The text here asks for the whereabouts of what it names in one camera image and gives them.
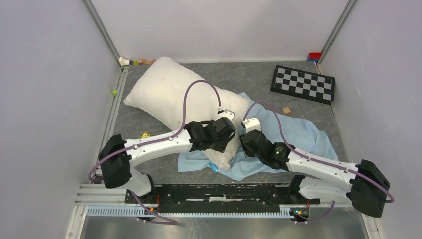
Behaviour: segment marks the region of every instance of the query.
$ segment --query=white pillow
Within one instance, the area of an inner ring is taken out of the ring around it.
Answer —
[[[179,129],[182,123],[183,96],[190,83],[201,80],[195,72],[177,64],[169,57],[161,57],[139,78],[132,91],[123,101],[128,106],[138,107],[156,117],[171,130]],[[235,112],[233,124],[236,136],[227,145],[224,153],[211,149],[203,153],[219,168],[230,169],[229,161],[240,147],[240,122],[249,103],[231,91],[217,87],[224,109]],[[216,120],[218,99],[206,83],[196,83],[191,87],[186,100],[186,122]]]

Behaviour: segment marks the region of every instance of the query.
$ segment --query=black and white checkerboard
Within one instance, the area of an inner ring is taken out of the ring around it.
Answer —
[[[277,66],[271,91],[331,105],[335,78]]]

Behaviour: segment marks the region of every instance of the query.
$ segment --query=blue clip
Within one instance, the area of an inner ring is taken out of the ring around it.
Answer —
[[[211,167],[211,169],[213,170],[214,173],[217,173],[218,171],[220,171],[220,168],[213,163],[210,163],[210,167]]]

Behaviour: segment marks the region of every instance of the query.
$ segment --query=yellow-green object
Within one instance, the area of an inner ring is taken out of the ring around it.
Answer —
[[[148,132],[145,132],[141,137],[139,138],[149,138],[151,135]]]

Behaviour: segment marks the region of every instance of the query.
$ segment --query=light blue fabric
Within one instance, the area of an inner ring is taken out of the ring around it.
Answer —
[[[239,95],[250,99],[245,93]],[[305,119],[292,118],[277,114],[283,134],[289,144],[300,148],[306,152],[322,156],[324,158],[338,161],[337,154],[332,147],[325,132],[319,131],[310,121]],[[256,104],[248,114],[248,118],[256,117],[261,123],[261,131],[271,142],[283,142],[278,129],[277,120],[272,111],[266,110],[262,105]],[[181,153],[177,163],[179,172],[188,172],[202,170],[210,167],[210,160],[200,151]],[[239,148],[234,159],[230,161],[231,169],[221,169],[222,173],[234,180],[242,179],[258,172],[284,172],[284,170],[275,170],[261,163],[258,158],[245,158],[242,147]]]

